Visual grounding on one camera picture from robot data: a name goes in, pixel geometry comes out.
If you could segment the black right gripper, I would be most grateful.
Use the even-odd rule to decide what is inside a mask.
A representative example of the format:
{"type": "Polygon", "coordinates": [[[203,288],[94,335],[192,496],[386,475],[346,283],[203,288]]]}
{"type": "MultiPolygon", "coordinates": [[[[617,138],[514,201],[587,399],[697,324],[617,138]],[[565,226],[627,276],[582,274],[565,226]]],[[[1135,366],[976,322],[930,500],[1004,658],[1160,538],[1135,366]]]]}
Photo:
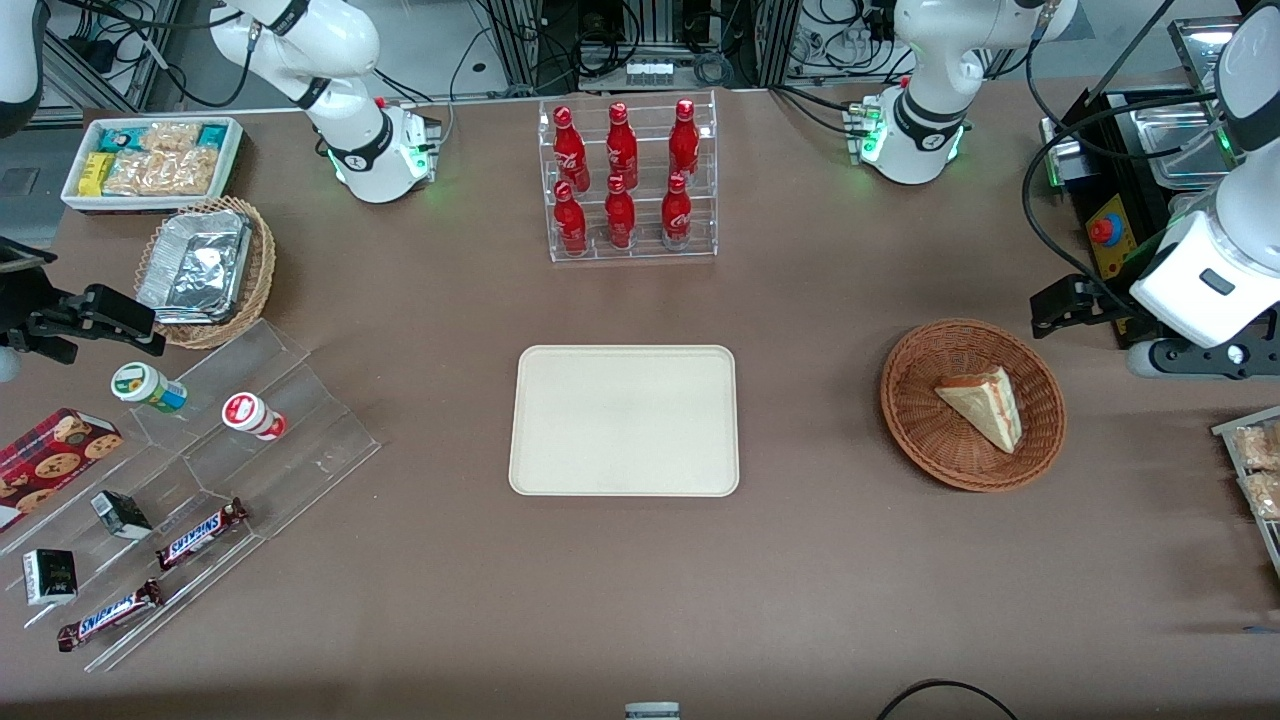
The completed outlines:
{"type": "Polygon", "coordinates": [[[154,331],[155,311],[105,284],[81,293],[55,288],[38,268],[1,274],[1,346],[18,354],[37,354],[59,364],[73,364],[86,319],[111,328],[95,328],[97,340],[111,340],[161,357],[166,338],[154,331]]]}

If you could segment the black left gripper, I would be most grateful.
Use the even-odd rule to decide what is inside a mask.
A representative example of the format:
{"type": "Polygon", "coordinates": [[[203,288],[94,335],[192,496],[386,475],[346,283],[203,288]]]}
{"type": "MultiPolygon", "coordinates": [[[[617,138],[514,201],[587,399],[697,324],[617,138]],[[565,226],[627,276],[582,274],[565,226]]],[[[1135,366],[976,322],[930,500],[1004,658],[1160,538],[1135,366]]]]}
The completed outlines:
{"type": "Polygon", "coordinates": [[[1082,274],[1060,281],[1060,291],[1041,291],[1030,297],[1030,328],[1034,337],[1048,337],[1061,329],[1070,315],[1080,325],[1114,324],[1142,316],[1140,309],[1102,290],[1082,274]]]}

